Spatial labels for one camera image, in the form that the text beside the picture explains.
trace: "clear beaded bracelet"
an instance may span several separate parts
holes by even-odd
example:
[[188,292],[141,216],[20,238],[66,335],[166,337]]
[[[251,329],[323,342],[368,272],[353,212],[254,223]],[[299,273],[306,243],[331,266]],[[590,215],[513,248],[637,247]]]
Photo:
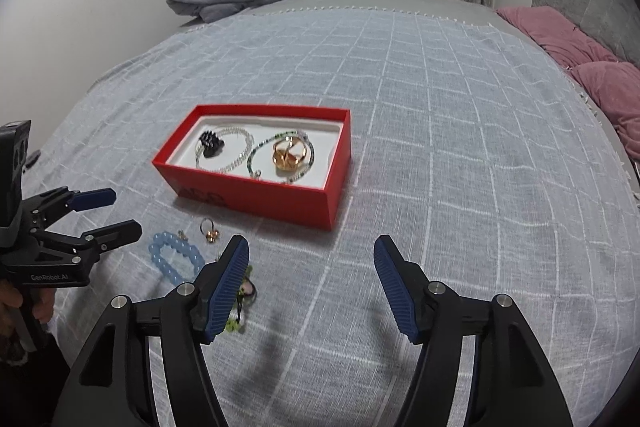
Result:
[[309,172],[309,169],[311,169],[311,167],[313,166],[314,161],[316,159],[316,153],[314,151],[313,144],[309,140],[309,137],[306,134],[306,132],[301,131],[301,130],[287,131],[287,132],[280,132],[280,133],[274,134],[270,138],[268,138],[266,140],[262,140],[251,151],[251,154],[249,155],[249,158],[247,158],[247,160],[246,160],[246,168],[249,171],[249,176],[251,176],[252,179],[259,180],[261,178],[261,176],[262,176],[262,171],[260,171],[259,169],[254,172],[253,161],[254,161],[255,153],[257,153],[259,149],[261,149],[262,147],[264,147],[268,143],[275,142],[276,140],[279,140],[281,138],[290,137],[290,136],[297,136],[298,138],[300,138],[302,140],[302,142],[305,144],[305,146],[309,149],[309,162],[304,164],[300,168],[300,170],[298,172],[296,172],[294,175],[292,175],[289,178],[287,178],[286,180],[284,180],[282,183],[283,184],[294,183],[294,182],[298,181],[300,178],[302,178],[302,176],[304,176],[307,172]]
[[183,282],[186,282],[184,277],[180,275],[177,269],[171,266],[167,260],[162,257],[160,249],[162,247],[171,247],[178,253],[187,257],[193,265],[193,278],[195,279],[200,273],[200,270],[204,268],[204,259],[200,254],[200,250],[195,245],[190,245],[185,239],[181,239],[177,235],[171,232],[156,233],[149,245],[149,253],[151,254],[151,261],[158,266],[158,269],[162,274],[169,279],[172,284],[178,286]]
[[[211,171],[211,172],[217,172],[219,174],[227,174],[231,172],[233,169],[235,169],[236,167],[238,167],[240,164],[242,164],[242,162],[244,162],[247,155],[251,152],[251,148],[254,146],[254,137],[252,136],[252,134],[250,134],[248,131],[244,130],[241,127],[225,127],[224,129],[216,130],[215,134],[217,136],[228,136],[230,134],[240,135],[244,137],[244,141],[246,142],[246,146],[244,147],[244,150],[238,155],[238,157],[235,160],[233,160],[228,165],[221,167],[220,169],[215,169]],[[204,169],[203,167],[200,166],[200,158],[202,156],[202,153],[204,152],[204,148],[205,148],[204,144],[200,140],[198,140],[198,143],[196,144],[196,150],[195,150],[196,169],[209,170],[209,169]]]

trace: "open rectangular box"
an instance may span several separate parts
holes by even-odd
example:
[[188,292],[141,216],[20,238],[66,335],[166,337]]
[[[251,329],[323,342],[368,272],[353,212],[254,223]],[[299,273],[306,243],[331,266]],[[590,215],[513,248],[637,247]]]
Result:
[[[249,175],[246,159],[231,172],[214,172],[230,164],[247,141],[241,134],[222,136],[220,154],[200,158],[195,149],[205,130],[239,127],[253,147],[277,133],[302,130],[314,146],[315,161],[292,184],[277,172],[273,142],[257,150],[252,161],[260,180]],[[351,113],[347,109],[294,105],[197,105],[161,147],[152,163],[182,197],[226,206],[257,216],[331,230],[351,160]]]

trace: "bed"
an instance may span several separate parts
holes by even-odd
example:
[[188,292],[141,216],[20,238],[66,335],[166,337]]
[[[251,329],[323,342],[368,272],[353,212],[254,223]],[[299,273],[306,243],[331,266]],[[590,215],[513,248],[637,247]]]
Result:
[[[150,160],[206,102],[351,109],[333,232],[175,198]],[[25,195],[115,188],[113,208],[68,216],[60,231],[132,218],[144,230],[90,286],[59,291],[50,327],[73,360],[114,295],[170,290],[146,248],[154,233],[183,229],[216,258],[222,247],[198,232],[210,216],[223,245],[249,241],[259,294],[245,332],[204,349],[230,425],[392,425],[419,349],[398,333],[372,263],[389,233],[460,295],[513,296],[586,426],[640,346],[640,222],[616,140],[561,69],[485,7],[289,0],[190,26],[100,78],[25,177]],[[159,418],[172,425],[151,348]],[[463,423],[472,359],[466,342],[450,425]]]

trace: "red box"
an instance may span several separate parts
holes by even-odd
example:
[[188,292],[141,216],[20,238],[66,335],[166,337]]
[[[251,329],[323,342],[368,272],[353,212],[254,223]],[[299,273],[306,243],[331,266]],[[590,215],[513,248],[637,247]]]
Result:
[[[193,126],[201,117],[208,115],[273,116],[341,123],[342,129],[324,187],[305,187],[296,183],[284,185],[167,163]],[[152,163],[178,196],[270,219],[331,230],[350,160],[351,113],[348,109],[240,104],[197,105],[162,146]]]

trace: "human hand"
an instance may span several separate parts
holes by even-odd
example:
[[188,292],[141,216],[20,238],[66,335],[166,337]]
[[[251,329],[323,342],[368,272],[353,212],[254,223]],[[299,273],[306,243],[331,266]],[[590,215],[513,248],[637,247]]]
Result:
[[[47,323],[53,316],[53,304],[56,299],[55,288],[40,288],[38,300],[33,303],[33,316],[41,323]],[[7,307],[22,306],[22,295],[6,280],[0,280],[0,335],[10,337],[14,332],[14,322]]]

